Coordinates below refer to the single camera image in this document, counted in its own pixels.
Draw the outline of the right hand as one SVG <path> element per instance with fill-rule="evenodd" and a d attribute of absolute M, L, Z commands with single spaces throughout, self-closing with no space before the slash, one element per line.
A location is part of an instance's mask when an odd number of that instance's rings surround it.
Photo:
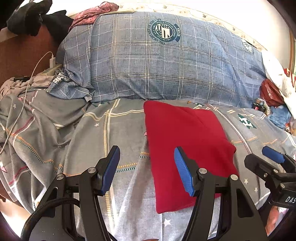
<path fill-rule="evenodd" d="M 276 223 L 281 214 L 286 214 L 288 211 L 287 208 L 272 206 L 269 212 L 267 223 L 265 226 L 266 234 L 269 236 L 275 229 Z"/>

